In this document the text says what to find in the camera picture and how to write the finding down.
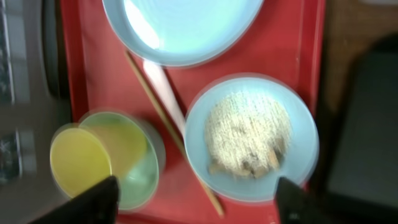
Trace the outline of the yellow plastic cup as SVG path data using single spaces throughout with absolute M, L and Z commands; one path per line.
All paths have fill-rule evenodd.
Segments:
M 73 198 L 111 175 L 124 178 L 146 152 L 146 137 L 133 124 L 72 126 L 54 136 L 50 166 L 58 186 Z

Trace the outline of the rice food scraps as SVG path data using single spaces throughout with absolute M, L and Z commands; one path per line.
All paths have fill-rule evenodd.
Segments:
M 280 168 L 290 136 L 290 117 L 281 103 L 261 92 L 233 92 L 217 102 L 206 119 L 208 170 L 263 177 Z

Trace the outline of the green saucer bowl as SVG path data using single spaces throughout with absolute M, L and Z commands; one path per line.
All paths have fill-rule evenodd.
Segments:
M 99 111 L 80 120 L 103 143 L 119 182 L 119 211 L 138 210 L 156 193 L 165 168 L 165 146 L 147 121 L 114 111 Z

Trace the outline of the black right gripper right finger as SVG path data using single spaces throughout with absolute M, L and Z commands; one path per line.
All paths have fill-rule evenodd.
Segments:
M 286 177 L 278 179 L 275 202 L 281 224 L 334 224 L 304 189 Z

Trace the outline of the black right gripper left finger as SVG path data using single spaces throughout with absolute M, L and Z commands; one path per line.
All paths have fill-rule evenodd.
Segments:
M 31 224 L 115 224 L 119 185 L 109 176 Z

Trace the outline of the small light blue bowl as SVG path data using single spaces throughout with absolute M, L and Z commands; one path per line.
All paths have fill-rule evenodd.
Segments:
M 256 73 L 234 74 L 199 92 L 183 138 L 197 177 L 244 203 L 272 200 L 281 177 L 303 185 L 319 153 L 318 130 L 303 99 Z

